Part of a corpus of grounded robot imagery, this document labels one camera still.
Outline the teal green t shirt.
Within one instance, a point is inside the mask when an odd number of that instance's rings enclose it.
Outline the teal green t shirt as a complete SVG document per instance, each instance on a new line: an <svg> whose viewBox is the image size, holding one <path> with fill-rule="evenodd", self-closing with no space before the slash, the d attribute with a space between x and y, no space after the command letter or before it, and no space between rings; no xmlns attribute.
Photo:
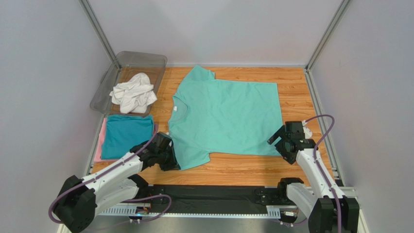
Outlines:
<svg viewBox="0 0 414 233"><path fill-rule="evenodd" d="M181 170L208 163L214 152L278 155L268 143L283 124L276 83L220 80L195 66L172 99L168 128Z"/></svg>

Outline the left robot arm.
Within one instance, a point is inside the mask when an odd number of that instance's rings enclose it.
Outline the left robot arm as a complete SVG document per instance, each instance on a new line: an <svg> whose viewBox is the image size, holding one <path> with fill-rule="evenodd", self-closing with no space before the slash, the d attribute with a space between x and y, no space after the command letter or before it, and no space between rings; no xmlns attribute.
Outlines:
<svg viewBox="0 0 414 233"><path fill-rule="evenodd" d="M98 214L119 203L169 199L169 195L162 193L151 196L149 184L138 175L154 165L159 165L162 171L178 168L173 140L163 132L132 147L123 157L96 173L67 178L49 206L49 218L64 224L72 233L80 233Z"/></svg>

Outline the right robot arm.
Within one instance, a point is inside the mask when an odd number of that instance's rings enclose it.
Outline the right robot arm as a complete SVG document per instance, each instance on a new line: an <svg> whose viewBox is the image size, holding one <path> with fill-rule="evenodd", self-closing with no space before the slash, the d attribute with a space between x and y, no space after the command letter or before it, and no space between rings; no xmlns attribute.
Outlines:
<svg viewBox="0 0 414 233"><path fill-rule="evenodd" d="M305 215L311 233L328 233L337 224L339 233L358 231L360 205L348 197L330 176L322 161L319 145L311 138L305 121L287 121L269 139L289 164L304 171L311 190L300 178L282 178L280 194L292 201Z"/></svg>

